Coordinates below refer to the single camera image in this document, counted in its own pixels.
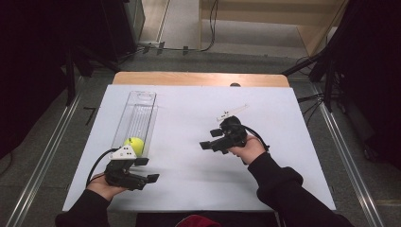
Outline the metal floor rail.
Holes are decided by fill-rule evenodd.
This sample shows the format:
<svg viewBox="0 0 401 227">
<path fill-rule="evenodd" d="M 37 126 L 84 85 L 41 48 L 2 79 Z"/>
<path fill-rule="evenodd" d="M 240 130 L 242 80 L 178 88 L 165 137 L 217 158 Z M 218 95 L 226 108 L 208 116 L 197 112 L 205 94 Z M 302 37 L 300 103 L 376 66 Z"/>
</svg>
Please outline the metal floor rail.
<svg viewBox="0 0 401 227">
<path fill-rule="evenodd" d="M 309 131 L 337 208 L 356 226 L 385 227 L 335 116 L 324 106 L 322 97 L 317 100 Z"/>
<path fill-rule="evenodd" d="M 85 85 L 85 79 L 80 76 L 76 83 L 76 95 L 71 103 L 64 108 L 61 118 L 59 119 L 56 128 L 53 130 L 51 137 L 43 151 L 43 154 L 35 166 L 26 186 L 24 187 L 9 219 L 6 227 L 21 227 L 26 214 L 33 203 L 41 184 L 44 180 L 47 170 L 52 163 L 58 147 L 61 143 L 70 121 L 76 111 L 82 94 L 82 88 Z"/>
</svg>

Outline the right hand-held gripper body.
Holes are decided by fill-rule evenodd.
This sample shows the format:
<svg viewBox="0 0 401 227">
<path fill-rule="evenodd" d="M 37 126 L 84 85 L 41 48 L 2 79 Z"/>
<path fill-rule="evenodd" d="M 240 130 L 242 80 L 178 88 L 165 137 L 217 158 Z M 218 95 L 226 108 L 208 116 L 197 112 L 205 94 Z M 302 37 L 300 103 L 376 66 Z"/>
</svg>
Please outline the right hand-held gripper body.
<svg viewBox="0 0 401 227">
<path fill-rule="evenodd" d="M 245 127 L 235 115 L 248 107 L 249 105 L 245 104 L 232 110 L 224 111 L 223 114 L 217 117 L 219 129 L 222 129 L 223 134 L 217 136 L 216 140 L 211 142 L 212 151 L 219 150 L 226 154 L 229 148 L 244 147 L 246 145 L 247 133 Z"/>
</svg>

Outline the dark curtain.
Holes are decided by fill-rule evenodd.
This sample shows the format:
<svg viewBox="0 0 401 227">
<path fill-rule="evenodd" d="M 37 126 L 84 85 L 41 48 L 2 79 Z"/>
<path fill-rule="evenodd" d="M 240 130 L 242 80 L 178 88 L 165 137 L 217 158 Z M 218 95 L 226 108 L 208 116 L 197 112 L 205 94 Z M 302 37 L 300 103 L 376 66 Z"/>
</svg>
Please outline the dark curtain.
<svg viewBox="0 0 401 227">
<path fill-rule="evenodd" d="M 401 0 L 349 0 L 334 47 L 367 155 L 401 170 Z"/>
<path fill-rule="evenodd" d="M 0 159 L 65 90 L 67 46 L 92 0 L 0 0 Z"/>
</svg>

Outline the wooden table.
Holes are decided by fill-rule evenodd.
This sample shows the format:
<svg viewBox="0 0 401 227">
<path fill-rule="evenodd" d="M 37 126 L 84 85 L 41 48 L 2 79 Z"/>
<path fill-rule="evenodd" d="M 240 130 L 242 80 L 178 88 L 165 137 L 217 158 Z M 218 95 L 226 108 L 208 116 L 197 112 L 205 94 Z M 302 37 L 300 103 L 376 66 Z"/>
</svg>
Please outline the wooden table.
<svg viewBox="0 0 401 227">
<path fill-rule="evenodd" d="M 289 86 L 284 75 L 192 73 L 192 72 L 119 72 L 113 85 L 171 85 L 171 86 L 230 86 L 284 87 Z"/>
</svg>

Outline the white table board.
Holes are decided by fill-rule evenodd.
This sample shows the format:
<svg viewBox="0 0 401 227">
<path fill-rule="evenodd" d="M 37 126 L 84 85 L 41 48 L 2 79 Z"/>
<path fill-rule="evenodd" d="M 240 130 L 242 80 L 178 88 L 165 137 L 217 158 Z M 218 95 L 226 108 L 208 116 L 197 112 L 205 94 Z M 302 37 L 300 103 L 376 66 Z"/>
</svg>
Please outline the white table board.
<svg viewBox="0 0 401 227">
<path fill-rule="evenodd" d="M 264 211 L 257 183 L 233 154 L 201 149 L 217 119 L 238 109 L 238 118 L 270 147 L 280 166 L 304 178 L 304 188 L 333 208 L 332 195 L 305 126 L 294 92 L 277 87 L 153 86 L 158 106 L 142 176 L 156 183 L 117 195 L 111 209 L 134 212 L 196 210 Z"/>
</svg>

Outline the red cloth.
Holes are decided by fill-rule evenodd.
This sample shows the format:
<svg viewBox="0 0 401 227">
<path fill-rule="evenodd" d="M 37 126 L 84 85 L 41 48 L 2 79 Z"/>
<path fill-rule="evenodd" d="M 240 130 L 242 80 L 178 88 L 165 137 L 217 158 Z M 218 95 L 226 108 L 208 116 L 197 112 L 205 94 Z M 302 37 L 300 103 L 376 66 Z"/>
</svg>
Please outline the red cloth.
<svg viewBox="0 0 401 227">
<path fill-rule="evenodd" d="M 221 224 L 203 216 L 190 215 L 179 221 L 175 227 L 221 227 Z"/>
</svg>

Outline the person's left hand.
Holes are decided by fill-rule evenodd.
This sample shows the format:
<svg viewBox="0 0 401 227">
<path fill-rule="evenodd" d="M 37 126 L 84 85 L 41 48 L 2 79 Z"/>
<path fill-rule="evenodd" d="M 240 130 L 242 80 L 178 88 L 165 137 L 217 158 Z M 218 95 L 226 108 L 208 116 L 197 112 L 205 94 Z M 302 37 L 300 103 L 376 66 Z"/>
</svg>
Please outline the person's left hand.
<svg viewBox="0 0 401 227">
<path fill-rule="evenodd" d="M 119 186 L 112 186 L 106 182 L 104 173 L 96 174 L 86 186 L 88 190 L 97 193 L 99 196 L 107 201 L 111 201 L 114 196 L 126 191 L 126 188 Z"/>
</svg>

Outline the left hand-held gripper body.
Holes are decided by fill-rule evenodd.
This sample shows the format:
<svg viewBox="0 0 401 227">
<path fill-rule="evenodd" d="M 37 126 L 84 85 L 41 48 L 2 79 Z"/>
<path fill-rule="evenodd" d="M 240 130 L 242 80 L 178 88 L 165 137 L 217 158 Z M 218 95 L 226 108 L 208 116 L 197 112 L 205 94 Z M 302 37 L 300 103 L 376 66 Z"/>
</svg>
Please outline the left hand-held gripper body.
<svg viewBox="0 0 401 227">
<path fill-rule="evenodd" d="M 147 177 L 130 173 L 137 157 L 130 145 L 114 148 L 109 155 L 110 162 L 104 171 L 106 182 L 112 186 L 127 188 L 128 190 L 142 190 L 148 183 Z"/>
</svg>

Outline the clear plastic container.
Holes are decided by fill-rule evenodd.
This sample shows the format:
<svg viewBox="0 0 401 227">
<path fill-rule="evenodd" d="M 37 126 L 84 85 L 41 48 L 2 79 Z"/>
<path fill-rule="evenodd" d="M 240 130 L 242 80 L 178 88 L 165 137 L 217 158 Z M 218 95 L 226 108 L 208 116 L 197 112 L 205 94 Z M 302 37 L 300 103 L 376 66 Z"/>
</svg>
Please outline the clear plastic container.
<svg viewBox="0 0 401 227">
<path fill-rule="evenodd" d="M 140 157 L 148 157 L 157 112 L 156 93 L 144 91 L 130 92 L 120 117 L 112 148 L 123 147 L 126 139 L 138 137 L 145 143 L 143 155 Z"/>
</svg>

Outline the wooden shelf unit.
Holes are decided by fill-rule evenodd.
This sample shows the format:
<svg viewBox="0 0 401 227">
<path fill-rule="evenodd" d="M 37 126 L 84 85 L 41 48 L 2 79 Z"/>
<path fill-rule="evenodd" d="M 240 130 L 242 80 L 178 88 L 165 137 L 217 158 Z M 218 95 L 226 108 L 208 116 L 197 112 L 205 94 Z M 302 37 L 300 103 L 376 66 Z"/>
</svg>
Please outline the wooden shelf unit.
<svg viewBox="0 0 401 227">
<path fill-rule="evenodd" d="M 218 0 L 222 21 L 295 25 L 306 52 L 315 56 L 340 24 L 349 0 Z"/>
</svg>

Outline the black metal stand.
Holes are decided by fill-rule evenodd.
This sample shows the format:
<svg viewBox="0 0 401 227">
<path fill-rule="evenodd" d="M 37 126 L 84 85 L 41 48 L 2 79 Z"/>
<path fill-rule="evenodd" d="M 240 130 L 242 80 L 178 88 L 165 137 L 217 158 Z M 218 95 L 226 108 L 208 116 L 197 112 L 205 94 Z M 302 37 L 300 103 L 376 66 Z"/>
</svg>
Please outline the black metal stand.
<svg viewBox="0 0 401 227">
<path fill-rule="evenodd" d="M 324 48 L 313 57 L 307 57 L 305 60 L 296 63 L 294 66 L 283 71 L 282 75 L 288 77 L 304 68 L 307 68 L 311 64 L 313 64 L 313 67 L 308 75 L 309 80 L 311 82 L 318 82 L 325 77 L 323 103 L 328 112 L 332 113 L 331 101 L 333 99 L 332 92 L 336 75 L 336 62 L 332 57 L 332 51 L 329 47 Z"/>
<path fill-rule="evenodd" d="M 91 61 L 96 61 L 102 66 L 110 69 L 111 71 L 118 73 L 120 68 L 112 63 L 102 58 L 94 51 L 79 44 L 69 44 L 65 49 L 65 75 L 67 78 L 67 101 L 66 105 L 70 106 L 77 96 L 76 91 L 76 80 L 75 80 L 75 69 L 78 69 L 83 77 L 90 77 L 95 68 L 91 64 Z"/>
</svg>

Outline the black cabinet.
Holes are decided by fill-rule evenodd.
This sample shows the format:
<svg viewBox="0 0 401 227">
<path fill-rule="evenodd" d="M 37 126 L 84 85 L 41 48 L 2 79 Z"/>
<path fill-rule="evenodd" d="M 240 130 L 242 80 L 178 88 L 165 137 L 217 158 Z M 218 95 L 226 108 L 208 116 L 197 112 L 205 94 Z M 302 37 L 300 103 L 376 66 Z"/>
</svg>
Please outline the black cabinet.
<svg viewBox="0 0 401 227">
<path fill-rule="evenodd" d="M 115 61 L 133 54 L 146 21 L 142 0 L 101 0 L 112 56 Z"/>
</svg>

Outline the yellow tennis ball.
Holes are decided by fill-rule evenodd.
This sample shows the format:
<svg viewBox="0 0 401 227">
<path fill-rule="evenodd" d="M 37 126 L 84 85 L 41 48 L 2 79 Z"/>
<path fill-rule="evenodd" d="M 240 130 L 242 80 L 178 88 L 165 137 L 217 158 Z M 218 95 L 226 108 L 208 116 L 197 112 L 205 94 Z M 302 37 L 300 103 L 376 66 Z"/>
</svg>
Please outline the yellow tennis ball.
<svg viewBox="0 0 401 227">
<path fill-rule="evenodd" d="M 125 146 L 130 145 L 137 157 L 140 157 L 143 155 L 145 143 L 141 138 L 130 137 L 125 140 L 124 145 Z"/>
</svg>

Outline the person's right hand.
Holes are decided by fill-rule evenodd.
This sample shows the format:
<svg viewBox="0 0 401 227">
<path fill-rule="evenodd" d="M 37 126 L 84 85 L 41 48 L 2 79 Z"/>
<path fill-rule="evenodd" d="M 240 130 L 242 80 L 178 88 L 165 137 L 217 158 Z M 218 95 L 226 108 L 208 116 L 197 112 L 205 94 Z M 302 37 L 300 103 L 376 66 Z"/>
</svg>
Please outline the person's right hand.
<svg viewBox="0 0 401 227">
<path fill-rule="evenodd" d="M 245 164 L 250 165 L 258 156 L 266 152 L 262 143 L 255 136 L 248 135 L 244 147 L 232 147 L 229 151 L 239 157 Z"/>
</svg>

